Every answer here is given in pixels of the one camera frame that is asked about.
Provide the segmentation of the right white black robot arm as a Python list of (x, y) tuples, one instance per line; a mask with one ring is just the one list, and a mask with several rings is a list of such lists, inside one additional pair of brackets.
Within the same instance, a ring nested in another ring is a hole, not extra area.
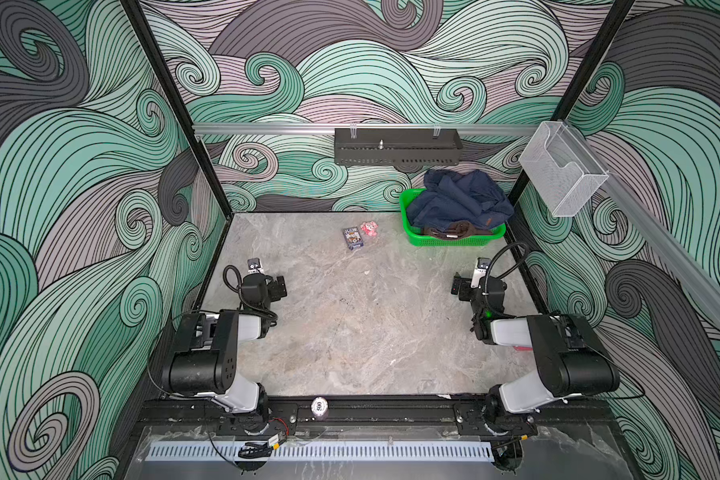
[(452, 280), (451, 294), (470, 305), (471, 331), (478, 341), (533, 353), (529, 373), (490, 389), (485, 417), (494, 424), (558, 401), (613, 393), (621, 384), (618, 366), (585, 318), (505, 312), (504, 278), (524, 265), (529, 254), (526, 243), (512, 242), (491, 258), (478, 258), (471, 277), (455, 274)]

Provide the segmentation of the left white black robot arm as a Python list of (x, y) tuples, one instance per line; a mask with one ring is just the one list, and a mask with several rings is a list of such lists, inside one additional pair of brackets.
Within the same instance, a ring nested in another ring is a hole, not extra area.
[(231, 415), (266, 419), (267, 393), (238, 372), (238, 347), (264, 339), (277, 326), (271, 305), (287, 296), (287, 285), (282, 276), (265, 273), (257, 257), (247, 261), (246, 274), (225, 266), (222, 280), (238, 306), (182, 314), (157, 386), (175, 398), (209, 400)]

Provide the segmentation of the dark blue denim jeans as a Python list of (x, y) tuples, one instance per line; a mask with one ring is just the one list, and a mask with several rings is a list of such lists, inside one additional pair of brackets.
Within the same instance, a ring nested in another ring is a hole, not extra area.
[(445, 229), (460, 221), (493, 230), (515, 213), (506, 194), (484, 171), (431, 169), (424, 174), (423, 186), (407, 208), (410, 224), (420, 233), (425, 227)]

